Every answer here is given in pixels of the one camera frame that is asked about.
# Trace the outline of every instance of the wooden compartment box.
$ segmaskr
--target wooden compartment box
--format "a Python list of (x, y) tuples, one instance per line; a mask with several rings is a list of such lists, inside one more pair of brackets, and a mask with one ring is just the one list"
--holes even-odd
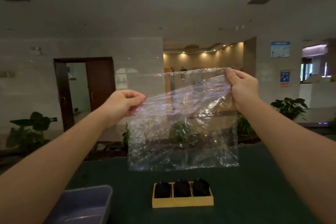
[(193, 182), (189, 182), (191, 197), (174, 197), (174, 182), (170, 182), (171, 194), (168, 198), (154, 198), (155, 186), (153, 188), (152, 207), (153, 208), (166, 208), (166, 207), (186, 207), (186, 206), (210, 206), (213, 204), (213, 195), (209, 188), (210, 196), (207, 197), (194, 197)]

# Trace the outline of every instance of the blue plastic container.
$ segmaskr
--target blue plastic container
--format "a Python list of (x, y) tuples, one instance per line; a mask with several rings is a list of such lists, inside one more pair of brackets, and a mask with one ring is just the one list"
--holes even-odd
[(65, 190), (44, 224), (105, 224), (111, 196), (108, 185)]

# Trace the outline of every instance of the white ceiling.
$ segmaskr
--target white ceiling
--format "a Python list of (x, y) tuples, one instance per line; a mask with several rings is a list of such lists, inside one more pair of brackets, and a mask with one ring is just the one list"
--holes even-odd
[[(336, 0), (249, 1), (0, 0), (0, 38), (159, 36), (171, 47), (211, 46), (243, 41), (276, 21), (290, 23), (303, 39), (336, 36)], [(245, 29), (234, 30), (243, 24)]]

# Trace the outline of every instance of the clear plastic bag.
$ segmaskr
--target clear plastic bag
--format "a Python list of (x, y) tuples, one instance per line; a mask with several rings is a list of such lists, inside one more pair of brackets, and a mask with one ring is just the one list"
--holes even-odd
[(163, 76), (171, 91), (149, 97), (130, 123), (129, 170), (238, 165), (236, 119), (225, 68)]

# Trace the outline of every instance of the table surface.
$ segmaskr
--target table surface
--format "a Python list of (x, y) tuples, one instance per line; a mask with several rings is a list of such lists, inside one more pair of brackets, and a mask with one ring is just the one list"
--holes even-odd
[[(128, 171), (127, 158), (83, 162), (67, 189), (113, 188), (107, 223), (319, 223), (262, 144), (239, 148), (240, 166), (170, 172)], [(204, 178), (214, 206), (152, 209), (153, 184)]]

